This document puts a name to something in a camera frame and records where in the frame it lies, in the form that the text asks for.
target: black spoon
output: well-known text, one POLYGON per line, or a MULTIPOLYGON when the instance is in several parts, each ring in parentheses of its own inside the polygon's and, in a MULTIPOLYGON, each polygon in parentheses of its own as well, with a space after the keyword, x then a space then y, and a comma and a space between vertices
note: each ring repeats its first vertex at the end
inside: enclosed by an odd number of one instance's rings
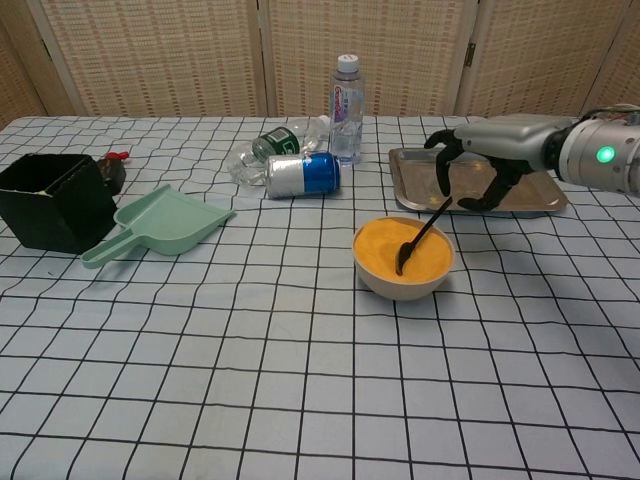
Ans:
POLYGON ((404 264, 407 262, 407 260, 409 260, 409 257, 413 253, 413 250, 416 248, 416 245, 418 245, 420 239, 424 237, 424 234, 427 233, 427 230, 431 228, 438 217, 440 217, 440 215, 442 215, 444 211, 449 208, 449 205, 451 205, 452 201, 452 197, 447 198, 447 200, 445 200, 445 202, 440 205, 440 208, 436 211, 436 213, 433 214, 433 216, 429 219, 425 226, 420 229, 418 235, 416 235, 416 238, 414 238, 411 242, 404 242, 402 245, 400 245, 400 249, 398 250, 398 254, 396 255, 396 273, 398 275, 402 275, 402 267, 404 267, 404 264))

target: wall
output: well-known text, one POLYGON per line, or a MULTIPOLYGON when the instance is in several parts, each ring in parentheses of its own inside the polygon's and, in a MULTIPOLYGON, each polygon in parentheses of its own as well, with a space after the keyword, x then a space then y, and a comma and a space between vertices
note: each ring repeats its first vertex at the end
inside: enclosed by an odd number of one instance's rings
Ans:
POLYGON ((640 0, 3 0, 0 20, 5 123, 316 115, 343 52, 369 114, 640 103, 640 0))

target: dustpan handle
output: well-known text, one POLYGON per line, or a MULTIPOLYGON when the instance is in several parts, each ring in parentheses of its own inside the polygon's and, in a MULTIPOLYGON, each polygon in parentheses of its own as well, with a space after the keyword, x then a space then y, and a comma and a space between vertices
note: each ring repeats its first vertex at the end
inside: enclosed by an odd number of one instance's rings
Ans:
POLYGON ((84 252, 81 257, 82 263, 87 268, 101 267, 139 243, 140 237, 138 235, 129 229, 123 230, 115 237, 84 252))

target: water bottle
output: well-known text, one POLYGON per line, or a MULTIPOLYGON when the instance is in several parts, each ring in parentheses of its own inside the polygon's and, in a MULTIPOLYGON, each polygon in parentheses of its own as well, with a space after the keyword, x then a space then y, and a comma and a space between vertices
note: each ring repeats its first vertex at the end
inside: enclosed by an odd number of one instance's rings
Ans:
POLYGON ((270 156, 313 152, 327 140, 329 123, 326 115, 292 120, 251 142, 242 142, 226 156, 227 171, 241 185, 262 184, 270 156))
POLYGON ((362 142, 364 78, 360 75, 357 55, 338 57, 338 69, 331 76, 329 105, 329 151, 341 165, 358 162, 362 142))

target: crushed plastic bottle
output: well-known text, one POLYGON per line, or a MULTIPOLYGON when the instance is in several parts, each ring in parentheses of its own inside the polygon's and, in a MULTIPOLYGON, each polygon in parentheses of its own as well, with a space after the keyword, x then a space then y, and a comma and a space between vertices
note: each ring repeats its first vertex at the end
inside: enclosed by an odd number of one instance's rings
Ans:
POLYGON ((281 125, 251 142, 231 149, 225 158, 226 170, 240 185, 260 185, 265 181, 265 165, 272 155, 310 153, 327 142, 329 117, 303 118, 281 125))

